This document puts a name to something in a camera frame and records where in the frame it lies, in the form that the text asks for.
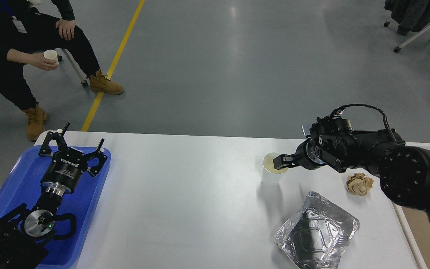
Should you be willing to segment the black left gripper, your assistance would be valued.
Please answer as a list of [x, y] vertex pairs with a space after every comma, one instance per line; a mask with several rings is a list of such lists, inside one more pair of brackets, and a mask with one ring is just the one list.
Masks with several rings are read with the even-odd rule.
[[[68, 122], [61, 132], [48, 132], [41, 145], [38, 155], [40, 157], [52, 157], [46, 173], [41, 179], [41, 190], [48, 192], [49, 189], [56, 189], [59, 194], [72, 194], [82, 177], [82, 173], [87, 171], [91, 177], [95, 177], [101, 172], [108, 157], [104, 154], [102, 138], [95, 151], [85, 153], [76, 148], [69, 148], [64, 139], [70, 122]], [[58, 152], [52, 152], [49, 143], [55, 141]]]

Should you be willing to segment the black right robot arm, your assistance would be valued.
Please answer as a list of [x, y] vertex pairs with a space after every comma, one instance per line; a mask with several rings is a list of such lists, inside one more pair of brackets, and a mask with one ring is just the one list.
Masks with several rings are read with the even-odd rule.
[[386, 114], [372, 105], [369, 108], [381, 113], [384, 129], [353, 130], [350, 121], [341, 117], [346, 108], [342, 105], [318, 117], [295, 153], [273, 159], [274, 168], [317, 170], [328, 165], [339, 173], [362, 168], [380, 179], [382, 192], [393, 203], [424, 211], [430, 222], [430, 150], [406, 145], [389, 126]]

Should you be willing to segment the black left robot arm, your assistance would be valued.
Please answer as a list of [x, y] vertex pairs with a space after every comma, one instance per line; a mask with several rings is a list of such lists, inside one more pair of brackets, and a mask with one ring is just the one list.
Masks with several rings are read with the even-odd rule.
[[27, 149], [0, 189], [0, 269], [70, 269], [79, 258], [110, 151], [70, 147], [61, 131]]

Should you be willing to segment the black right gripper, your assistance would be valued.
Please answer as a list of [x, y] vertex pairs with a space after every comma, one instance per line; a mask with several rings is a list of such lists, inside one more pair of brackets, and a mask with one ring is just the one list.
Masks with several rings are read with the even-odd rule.
[[280, 154], [273, 158], [272, 162], [275, 170], [297, 166], [301, 166], [307, 170], [317, 170], [326, 165], [324, 161], [316, 156], [311, 139], [306, 139], [301, 143], [297, 147], [295, 154]]

